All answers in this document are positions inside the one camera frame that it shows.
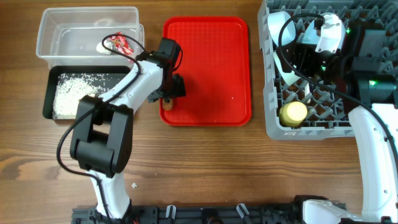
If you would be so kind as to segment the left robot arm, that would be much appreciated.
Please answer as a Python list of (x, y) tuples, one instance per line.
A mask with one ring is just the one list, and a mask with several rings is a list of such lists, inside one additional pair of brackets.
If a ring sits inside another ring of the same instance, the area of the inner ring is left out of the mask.
[(91, 179), (97, 204), (74, 209), (73, 223), (135, 222), (123, 173), (132, 152), (134, 113), (144, 101), (185, 96), (183, 78), (176, 73), (182, 57), (181, 46), (163, 38), (157, 50), (134, 58), (131, 71), (112, 89), (80, 100), (68, 129), (70, 156), (78, 162), (80, 175)]

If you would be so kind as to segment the light blue bowl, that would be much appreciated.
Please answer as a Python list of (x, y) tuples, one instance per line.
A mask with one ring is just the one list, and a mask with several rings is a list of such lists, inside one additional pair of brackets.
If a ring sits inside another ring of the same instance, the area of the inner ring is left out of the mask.
[[(268, 15), (269, 33), (275, 45), (279, 46), (279, 34), (282, 26), (291, 18), (290, 14), (285, 11), (273, 12)], [(296, 30), (294, 22), (291, 21), (284, 29), (282, 34), (282, 44), (286, 45), (295, 40)]]

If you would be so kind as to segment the light blue plate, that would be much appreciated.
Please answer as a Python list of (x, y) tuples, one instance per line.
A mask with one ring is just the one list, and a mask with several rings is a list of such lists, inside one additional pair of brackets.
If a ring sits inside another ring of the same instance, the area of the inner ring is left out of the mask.
[(320, 36), (318, 36), (317, 34), (317, 30), (315, 28), (315, 21), (312, 21), (305, 30), (301, 43), (317, 45), (319, 40)]

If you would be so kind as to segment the yellow plastic cup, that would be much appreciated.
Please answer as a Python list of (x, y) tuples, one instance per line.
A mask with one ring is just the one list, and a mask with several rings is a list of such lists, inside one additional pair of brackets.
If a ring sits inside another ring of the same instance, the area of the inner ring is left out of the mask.
[(294, 101), (281, 107), (279, 119), (284, 126), (296, 127), (307, 117), (307, 113), (308, 109), (303, 103)]

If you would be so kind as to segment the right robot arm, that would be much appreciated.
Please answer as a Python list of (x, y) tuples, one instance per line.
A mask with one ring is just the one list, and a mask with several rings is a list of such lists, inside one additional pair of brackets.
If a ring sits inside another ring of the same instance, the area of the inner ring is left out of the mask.
[(397, 75), (382, 72), (382, 25), (335, 15), (315, 16), (303, 39), (281, 53), (296, 75), (333, 84), (358, 146), (363, 182), (359, 215), (325, 199), (302, 202), (304, 223), (397, 222)]

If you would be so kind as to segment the orange carrot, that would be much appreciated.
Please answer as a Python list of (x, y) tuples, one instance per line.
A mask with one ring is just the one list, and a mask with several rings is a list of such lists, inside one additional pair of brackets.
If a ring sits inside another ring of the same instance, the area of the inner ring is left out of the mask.
[(173, 109), (173, 107), (174, 107), (173, 99), (164, 98), (162, 100), (162, 108), (163, 108), (163, 110), (170, 111), (170, 110)]

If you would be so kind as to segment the white plastic spoon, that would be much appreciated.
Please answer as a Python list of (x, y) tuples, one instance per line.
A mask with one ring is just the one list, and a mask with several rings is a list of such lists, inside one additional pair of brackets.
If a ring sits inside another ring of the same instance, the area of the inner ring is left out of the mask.
[(310, 93), (310, 85), (309, 85), (309, 83), (307, 83), (304, 86), (304, 99), (303, 99), (303, 102), (305, 104), (309, 104), (311, 102), (311, 97), (312, 97), (312, 94)]

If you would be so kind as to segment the mint green bowl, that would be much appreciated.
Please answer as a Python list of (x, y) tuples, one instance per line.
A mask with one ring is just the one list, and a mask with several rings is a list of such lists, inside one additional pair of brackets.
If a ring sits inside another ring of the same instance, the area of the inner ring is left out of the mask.
[(281, 63), (279, 57), (277, 56), (277, 52), (273, 52), (273, 56), (274, 56), (274, 62), (277, 66), (278, 72), (280, 73), (281, 77), (283, 78), (283, 80), (285, 81), (285, 83), (288, 86), (293, 85), (296, 81), (298, 81), (300, 79), (300, 77), (297, 76), (293, 71), (291, 71), (291, 72), (283, 71), (282, 63)]

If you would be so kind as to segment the red snack wrapper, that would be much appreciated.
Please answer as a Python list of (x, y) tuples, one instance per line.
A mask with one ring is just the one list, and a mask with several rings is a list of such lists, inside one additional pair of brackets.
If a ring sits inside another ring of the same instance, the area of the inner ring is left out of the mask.
[(134, 50), (131, 48), (122, 32), (117, 32), (109, 40), (114, 44), (116, 50), (124, 55), (132, 55)]

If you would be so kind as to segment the rice grains pile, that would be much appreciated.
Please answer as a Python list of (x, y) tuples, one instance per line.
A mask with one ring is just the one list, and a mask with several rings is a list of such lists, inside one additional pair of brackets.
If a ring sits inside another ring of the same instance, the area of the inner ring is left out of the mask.
[(100, 96), (123, 77), (117, 73), (62, 73), (57, 80), (52, 118), (75, 119), (78, 103), (84, 96)]

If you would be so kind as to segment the white tissue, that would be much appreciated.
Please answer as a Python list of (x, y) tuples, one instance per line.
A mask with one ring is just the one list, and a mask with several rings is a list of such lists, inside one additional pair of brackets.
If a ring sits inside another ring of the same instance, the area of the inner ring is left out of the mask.
[(105, 41), (104, 42), (105, 47), (103, 47), (102, 43), (98, 43), (96, 46), (96, 51), (103, 54), (103, 55), (110, 55), (111, 51), (109, 49), (113, 50), (113, 43)]

